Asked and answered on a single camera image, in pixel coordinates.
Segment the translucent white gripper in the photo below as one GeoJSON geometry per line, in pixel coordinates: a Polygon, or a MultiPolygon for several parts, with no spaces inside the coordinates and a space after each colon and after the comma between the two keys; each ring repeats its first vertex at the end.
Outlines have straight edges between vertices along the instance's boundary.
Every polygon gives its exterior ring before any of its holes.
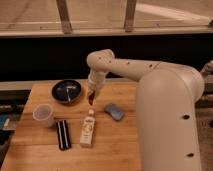
{"type": "Polygon", "coordinates": [[[88,95],[98,96],[105,84],[106,73],[91,70],[88,76],[88,95]]]}

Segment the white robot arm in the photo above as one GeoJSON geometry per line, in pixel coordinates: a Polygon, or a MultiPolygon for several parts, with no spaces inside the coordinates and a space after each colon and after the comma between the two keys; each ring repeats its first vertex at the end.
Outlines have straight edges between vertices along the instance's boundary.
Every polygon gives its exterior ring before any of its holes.
{"type": "Polygon", "coordinates": [[[111,72],[134,80],[143,171],[202,171],[195,103],[204,92],[199,71],[162,61],[118,59],[110,49],[90,53],[89,98],[111,72]]]}

